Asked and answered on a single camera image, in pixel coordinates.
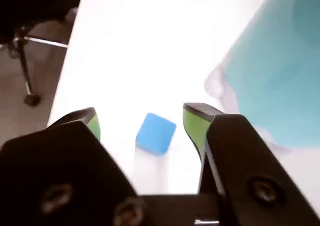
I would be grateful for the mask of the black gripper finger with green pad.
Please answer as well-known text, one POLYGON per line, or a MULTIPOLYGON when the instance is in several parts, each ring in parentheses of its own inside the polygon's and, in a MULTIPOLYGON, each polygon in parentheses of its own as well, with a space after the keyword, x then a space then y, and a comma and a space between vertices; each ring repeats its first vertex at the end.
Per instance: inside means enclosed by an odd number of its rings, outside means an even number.
POLYGON ((100 142, 93 107, 0 149, 3 226, 141 226, 145 206, 100 142))
POLYGON ((183 105, 183 127, 201 159, 199 193, 216 189, 221 226, 317 226, 318 216, 241 114, 183 105))

